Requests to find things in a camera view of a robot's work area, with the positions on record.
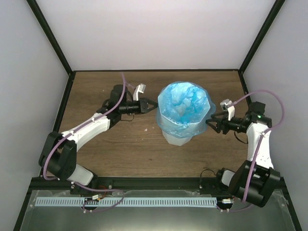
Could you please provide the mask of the blue plastic trash bag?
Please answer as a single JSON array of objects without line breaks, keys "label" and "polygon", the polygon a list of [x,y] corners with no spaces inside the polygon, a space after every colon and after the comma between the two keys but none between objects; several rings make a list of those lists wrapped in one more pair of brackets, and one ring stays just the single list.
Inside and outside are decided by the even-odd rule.
[{"label": "blue plastic trash bag", "polygon": [[206,120],[216,111],[207,90],[191,82],[173,82],[159,93],[156,121],[161,130],[176,138],[206,131]]}]

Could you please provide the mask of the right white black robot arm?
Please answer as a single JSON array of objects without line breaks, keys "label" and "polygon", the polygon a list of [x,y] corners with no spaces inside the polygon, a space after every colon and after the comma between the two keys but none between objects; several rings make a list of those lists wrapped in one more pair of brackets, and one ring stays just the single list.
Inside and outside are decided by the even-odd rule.
[{"label": "right white black robot arm", "polygon": [[214,189],[264,207],[281,178],[270,157],[272,120],[264,115],[265,104],[260,102],[251,103],[243,118],[235,116],[231,100],[223,100],[220,106],[223,111],[211,115],[207,125],[217,133],[246,134],[248,150],[247,159],[237,171],[222,168],[217,172]]}]

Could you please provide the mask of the white plastic trash bin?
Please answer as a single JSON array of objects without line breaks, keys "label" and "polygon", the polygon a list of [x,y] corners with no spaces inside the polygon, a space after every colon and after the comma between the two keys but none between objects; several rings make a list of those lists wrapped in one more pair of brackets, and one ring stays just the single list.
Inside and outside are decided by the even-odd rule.
[{"label": "white plastic trash bin", "polygon": [[183,146],[184,144],[188,143],[192,139],[192,137],[177,138],[164,131],[162,131],[162,134],[169,144],[172,144],[175,146]]}]

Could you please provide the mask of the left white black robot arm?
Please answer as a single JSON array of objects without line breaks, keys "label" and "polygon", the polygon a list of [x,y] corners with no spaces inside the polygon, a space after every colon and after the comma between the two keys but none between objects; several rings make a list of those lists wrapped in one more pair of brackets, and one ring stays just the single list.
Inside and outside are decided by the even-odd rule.
[{"label": "left white black robot arm", "polygon": [[147,114],[156,109],[156,102],[140,97],[145,88],[144,84],[139,84],[131,93],[126,86],[115,85],[109,99],[88,120],[62,133],[51,132],[38,161],[44,179],[76,182],[87,194],[94,194],[98,182],[93,179],[94,173],[77,164],[77,152],[91,139],[116,125],[122,115]]}]

